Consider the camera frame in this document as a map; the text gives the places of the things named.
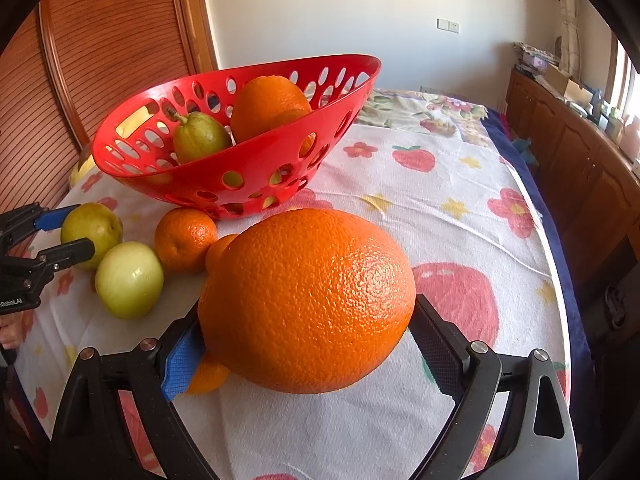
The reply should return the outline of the left hand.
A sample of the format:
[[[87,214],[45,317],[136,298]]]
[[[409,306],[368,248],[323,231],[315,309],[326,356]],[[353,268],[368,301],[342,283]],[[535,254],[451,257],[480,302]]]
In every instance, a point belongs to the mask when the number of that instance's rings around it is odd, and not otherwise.
[[[22,318],[22,312],[2,315],[0,318],[0,344],[3,349],[15,349],[23,342]]]

